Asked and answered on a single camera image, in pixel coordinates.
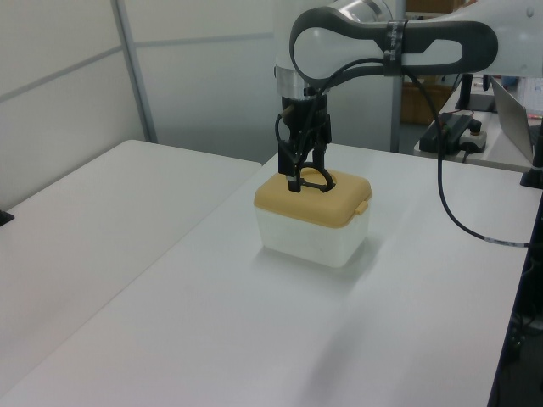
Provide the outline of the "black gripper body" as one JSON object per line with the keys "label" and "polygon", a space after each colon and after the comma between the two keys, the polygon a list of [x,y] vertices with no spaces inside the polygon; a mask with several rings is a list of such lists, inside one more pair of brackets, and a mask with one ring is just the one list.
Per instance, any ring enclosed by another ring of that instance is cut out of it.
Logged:
{"label": "black gripper body", "polygon": [[330,115],[327,113],[327,96],[321,96],[318,100],[281,97],[281,103],[282,109],[293,107],[292,111],[283,119],[283,123],[288,127],[289,141],[295,147],[298,147],[301,142],[303,130],[314,104],[316,104],[316,108],[311,116],[307,142],[311,142],[313,145],[318,137],[325,143],[332,141]]}

